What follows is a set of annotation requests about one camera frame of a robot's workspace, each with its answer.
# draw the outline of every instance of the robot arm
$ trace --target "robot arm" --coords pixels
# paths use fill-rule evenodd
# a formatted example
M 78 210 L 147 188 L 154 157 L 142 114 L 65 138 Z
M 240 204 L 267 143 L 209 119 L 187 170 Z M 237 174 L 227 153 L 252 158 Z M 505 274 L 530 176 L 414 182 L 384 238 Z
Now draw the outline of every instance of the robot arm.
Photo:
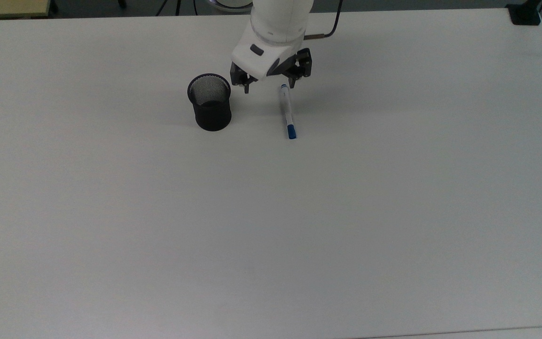
M 231 82 L 248 86 L 270 75 L 295 80 L 311 74 L 308 49 L 299 51 L 313 0 L 253 0 L 250 22 L 231 54 Z

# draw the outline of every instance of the floor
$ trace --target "floor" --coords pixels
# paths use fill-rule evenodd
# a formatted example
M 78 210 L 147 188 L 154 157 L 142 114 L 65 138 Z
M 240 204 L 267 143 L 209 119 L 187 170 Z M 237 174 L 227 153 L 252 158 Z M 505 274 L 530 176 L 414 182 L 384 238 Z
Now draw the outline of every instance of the floor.
M 117 0 L 56 0 L 59 11 L 51 17 L 121 17 L 154 16 L 164 0 L 127 0 L 127 8 L 119 7 Z M 168 0 L 161 16 L 175 15 L 178 0 Z M 195 0 L 198 15 L 217 14 L 207 0 Z M 446 8 L 503 8 L 506 4 L 519 4 L 523 0 L 345 0 L 343 11 L 383 11 L 406 9 Z M 312 12 L 335 11 L 338 0 L 315 0 Z M 194 15 L 192 0 L 181 1 L 179 15 Z

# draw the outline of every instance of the white marker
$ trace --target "white marker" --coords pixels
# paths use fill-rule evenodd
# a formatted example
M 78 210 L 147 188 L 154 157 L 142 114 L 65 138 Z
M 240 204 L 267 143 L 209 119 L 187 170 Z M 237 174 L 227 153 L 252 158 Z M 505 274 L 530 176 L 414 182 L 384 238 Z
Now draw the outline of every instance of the white marker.
M 282 84 L 279 88 L 279 102 L 281 103 L 281 113 L 286 118 L 288 138 L 295 139 L 296 129 L 294 129 L 294 121 L 292 121 L 292 103 L 290 102 L 290 91 L 286 84 Z

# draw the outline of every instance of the mesh cup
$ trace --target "mesh cup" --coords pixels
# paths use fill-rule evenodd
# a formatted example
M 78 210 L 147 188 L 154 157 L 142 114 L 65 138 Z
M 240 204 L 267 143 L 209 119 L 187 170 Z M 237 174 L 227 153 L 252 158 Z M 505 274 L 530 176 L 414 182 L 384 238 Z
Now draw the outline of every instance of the mesh cup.
M 198 126 L 207 131 L 224 129 L 231 121 L 230 84 L 218 74 L 206 73 L 187 86 Z

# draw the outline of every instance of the black stand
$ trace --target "black stand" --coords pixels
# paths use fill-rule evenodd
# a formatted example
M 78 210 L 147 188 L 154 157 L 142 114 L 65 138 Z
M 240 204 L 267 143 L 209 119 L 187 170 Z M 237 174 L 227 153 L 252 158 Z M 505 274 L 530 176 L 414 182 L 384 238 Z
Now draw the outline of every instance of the black stand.
M 541 18 L 538 15 L 538 4 L 541 0 L 526 0 L 521 5 L 506 5 L 505 8 L 510 11 L 511 22 L 514 25 L 521 26 L 538 26 L 541 23 Z

